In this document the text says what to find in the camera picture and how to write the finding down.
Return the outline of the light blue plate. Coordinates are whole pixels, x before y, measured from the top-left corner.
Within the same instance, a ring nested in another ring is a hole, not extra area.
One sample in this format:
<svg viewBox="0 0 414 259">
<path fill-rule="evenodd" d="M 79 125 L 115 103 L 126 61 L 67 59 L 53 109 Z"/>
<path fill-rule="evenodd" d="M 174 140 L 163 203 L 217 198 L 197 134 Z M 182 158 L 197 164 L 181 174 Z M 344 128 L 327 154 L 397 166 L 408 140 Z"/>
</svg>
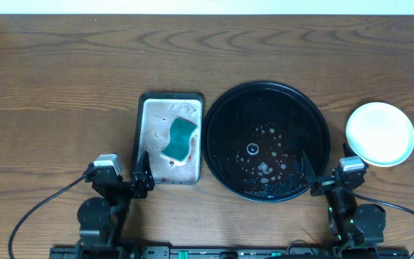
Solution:
<svg viewBox="0 0 414 259">
<path fill-rule="evenodd" d="M 414 127 L 408 116 L 385 102 L 355 109 L 346 122 L 346 140 L 363 161 L 378 167 L 405 162 L 414 150 Z"/>
</svg>

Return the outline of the green yellow sponge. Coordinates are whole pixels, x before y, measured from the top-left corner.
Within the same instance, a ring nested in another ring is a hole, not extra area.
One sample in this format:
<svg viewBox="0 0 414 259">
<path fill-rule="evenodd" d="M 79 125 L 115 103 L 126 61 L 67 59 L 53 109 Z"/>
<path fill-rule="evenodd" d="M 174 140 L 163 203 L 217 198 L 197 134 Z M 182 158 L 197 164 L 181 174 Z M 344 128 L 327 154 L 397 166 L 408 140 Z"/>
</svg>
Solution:
<svg viewBox="0 0 414 259">
<path fill-rule="evenodd" d="M 183 118 L 176 118 L 169 130 L 169 143 L 161 151 L 166 158 L 183 163 L 190 154 L 190 139 L 198 126 Z"/>
</svg>

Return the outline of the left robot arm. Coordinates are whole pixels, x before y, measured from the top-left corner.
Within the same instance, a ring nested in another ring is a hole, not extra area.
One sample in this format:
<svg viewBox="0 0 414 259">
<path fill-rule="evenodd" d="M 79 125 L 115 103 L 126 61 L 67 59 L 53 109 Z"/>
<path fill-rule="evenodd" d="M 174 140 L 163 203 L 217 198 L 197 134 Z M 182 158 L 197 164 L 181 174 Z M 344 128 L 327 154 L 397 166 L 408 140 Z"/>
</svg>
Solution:
<svg viewBox="0 0 414 259">
<path fill-rule="evenodd" d="M 83 173 L 100 196 L 84 201 L 78 209 L 80 240 L 75 245 L 76 258 L 140 258 L 140 249 L 121 240 L 133 199 L 145 199 L 155 186 L 150 157 L 143 153 L 131 172 L 131 180 L 124 181 L 118 155 L 100 155 Z"/>
</svg>

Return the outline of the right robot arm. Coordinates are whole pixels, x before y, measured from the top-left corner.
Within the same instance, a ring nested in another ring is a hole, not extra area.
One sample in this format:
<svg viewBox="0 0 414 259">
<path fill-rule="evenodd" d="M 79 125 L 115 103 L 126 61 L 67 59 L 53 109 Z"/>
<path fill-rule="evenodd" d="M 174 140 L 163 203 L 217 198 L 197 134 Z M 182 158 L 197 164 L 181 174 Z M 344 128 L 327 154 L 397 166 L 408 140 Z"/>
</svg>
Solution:
<svg viewBox="0 0 414 259">
<path fill-rule="evenodd" d="M 357 203 L 353 190 L 364 183 L 368 165 L 344 145 L 345 158 L 329 176 L 317 176 L 306 152 L 302 152 L 304 182 L 311 196 L 325 196 L 330 233 L 339 239 L 331 248 L 337 258 L 380 258 L 386 212 L 376 204 Z"/>
</svg>

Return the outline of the round black tray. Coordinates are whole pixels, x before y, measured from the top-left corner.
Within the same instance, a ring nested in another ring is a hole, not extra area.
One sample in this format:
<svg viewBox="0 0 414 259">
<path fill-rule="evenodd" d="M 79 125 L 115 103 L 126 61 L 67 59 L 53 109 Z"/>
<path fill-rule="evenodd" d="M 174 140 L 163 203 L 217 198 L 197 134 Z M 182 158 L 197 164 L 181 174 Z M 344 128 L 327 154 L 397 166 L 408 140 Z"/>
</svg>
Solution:
<svg viewBox="0 0 414 259">
<path fill-rule="evenodd" d="M 315 176 L 327 169 L 331 140 L 326 120 L 305 94 L 287 84 L 252 81 L 232 88 L 208 110 L 201 148 L 216 179 L 256 202 L 304 194 L 304 162 Z"/>
</svg>

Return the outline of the black rectangular soapy tray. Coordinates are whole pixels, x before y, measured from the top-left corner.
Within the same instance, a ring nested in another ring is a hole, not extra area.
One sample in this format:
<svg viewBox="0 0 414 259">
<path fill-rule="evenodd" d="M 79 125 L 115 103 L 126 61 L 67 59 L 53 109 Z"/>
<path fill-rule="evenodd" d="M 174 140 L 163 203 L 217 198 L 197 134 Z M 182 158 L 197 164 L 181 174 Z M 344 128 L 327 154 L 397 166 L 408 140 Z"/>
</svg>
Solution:
<svg viewBox="0 0 414 259">
<path fill-rule="evenodd" d="M 161 151 L 169 143 L 170 126 L 176 118 L 198 126 L 190 139 L 190 154 L 183 163 L 166 158 Z M 134 137 L 133 164 L 149 153 L 155 183 L 196 183 L 201 175 L 201 127 L 203 98 L 195 93 L 147 92 L 140 96 Z"/>
</svg>

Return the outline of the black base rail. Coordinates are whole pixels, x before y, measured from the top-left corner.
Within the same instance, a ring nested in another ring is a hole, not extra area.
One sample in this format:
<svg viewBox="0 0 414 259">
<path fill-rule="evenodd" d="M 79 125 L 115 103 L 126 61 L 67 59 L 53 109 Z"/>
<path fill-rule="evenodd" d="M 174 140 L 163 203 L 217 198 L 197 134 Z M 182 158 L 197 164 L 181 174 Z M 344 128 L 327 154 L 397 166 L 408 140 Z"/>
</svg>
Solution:
<svg viewBox="0 0 414 259">
<path fill-rule="evenodd" d="M 334 248 L 291 245 L 285 248 L 262 249 L 240 247 L 175 247 L 138 246 L 131 243 L 116 247 L 98 247 L 82 242 L 73 246 L 52 247 L 49 259 L 115 258 L 115 259 L 260 259 L 260 258 L 408 258 L 403 249 L 377 247 L 348 248 L 338 252 Z"/>
</svg>

